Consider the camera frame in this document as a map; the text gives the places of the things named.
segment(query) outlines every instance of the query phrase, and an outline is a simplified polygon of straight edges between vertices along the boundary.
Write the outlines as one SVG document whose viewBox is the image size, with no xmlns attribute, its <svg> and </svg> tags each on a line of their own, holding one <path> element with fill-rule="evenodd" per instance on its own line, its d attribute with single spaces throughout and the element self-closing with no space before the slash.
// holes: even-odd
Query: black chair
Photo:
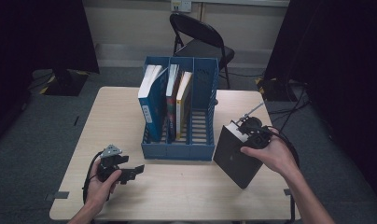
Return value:
<svg viewBox="0 0 377 224">
<path fill-rule="evenodd" d="M 175 46 L 174 56 L 176 57 L 197 57 L 197 58 L 217 58 L 218 68 L 224 68 L 227 80 L 227 88 L 230 88 L 229 71 L 227 64 L 234 58 L 235 52 L 224 46 L 223 38 L 209 24 L 198 21 L 180 13 L 173 13 L 169 21 L 174 28 Z M 193 38 L 186 45 L 183 43 L 181 35 L 185 34 Z"/>
</svg>

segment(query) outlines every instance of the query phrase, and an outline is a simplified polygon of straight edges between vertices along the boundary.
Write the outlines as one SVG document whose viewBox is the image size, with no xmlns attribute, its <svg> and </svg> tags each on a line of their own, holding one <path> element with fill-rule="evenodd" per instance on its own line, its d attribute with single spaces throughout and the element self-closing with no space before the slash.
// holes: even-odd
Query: yellow book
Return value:
<svg viewBox="0 0 377 224">
<path fill-rule="evenodd" d="M 192 73 L 185 72 L 180 79 L 179 90 L 176 95 L 176 139 L 180 139 L 187 115 L 191 109 Z"/>
</svg>

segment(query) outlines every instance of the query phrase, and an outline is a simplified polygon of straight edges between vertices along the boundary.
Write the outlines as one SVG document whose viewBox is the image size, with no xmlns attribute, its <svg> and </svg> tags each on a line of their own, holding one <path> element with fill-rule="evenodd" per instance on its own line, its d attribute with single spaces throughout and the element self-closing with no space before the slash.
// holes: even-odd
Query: wall outlet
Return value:
<svg viewBox="0 0 377 224">
<path fill-rule="evenodd" d="M 171 11 L 191 12 L 191 1 L 172 0 Z"/>
<path fill-rule="evenodd" d="M 180 11 L 181 7 L 182 7 L 182 1 L 180 0 L 171 1 L 171 11 Z"/>
<path fill-rule="evenodd" d="M 191 12 L 191 1 L 182 1 L 182 6 L 180 7 L 182 12 Z"/>
</svg>

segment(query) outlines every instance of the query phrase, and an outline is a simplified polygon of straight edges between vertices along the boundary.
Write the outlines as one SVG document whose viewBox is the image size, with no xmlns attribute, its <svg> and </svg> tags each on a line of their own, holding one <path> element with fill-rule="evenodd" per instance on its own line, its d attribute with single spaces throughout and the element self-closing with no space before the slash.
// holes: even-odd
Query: wooden table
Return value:
<svg viewBox="0 0 377 224">
<path fill-rule="evenodd" d="M 92 158 L 110 144 L 130 160 L 122 167 L 145 164 L 145 171 L 119 185 L 99 220 L 253 220 L 290 219 L 285 180 L 266 166 L 247 189 L 240 189 L 213 161 L 145 160 L 141 141 L 145 120 L 137 100 L 138 88 L 103 87 L 95 99 L 59 191 L 52 219 L 70 219 L 83 205 L 82 187 Z M 215 143 L 224 124 L 238 119 L 262 101 L 256 91 L 217 91 Z M 252 116 L 271 125 L 265 106 Z"/>
</svg>

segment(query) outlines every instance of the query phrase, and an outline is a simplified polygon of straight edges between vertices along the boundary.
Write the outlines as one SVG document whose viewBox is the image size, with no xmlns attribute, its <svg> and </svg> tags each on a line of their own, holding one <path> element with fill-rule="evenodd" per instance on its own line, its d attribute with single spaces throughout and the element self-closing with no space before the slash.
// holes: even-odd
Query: blue book spine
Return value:
<svg viewBox="0 0 377 224">
<path fill-rule="evenodd" d="M 167 72 L 163 71 L 151 85 L 148 96 L 139 98 L 146 126 L 153 142 L 159 142 L 162 139 L 166 117 L 165 93 L 167 81 Z"/>
</svg>

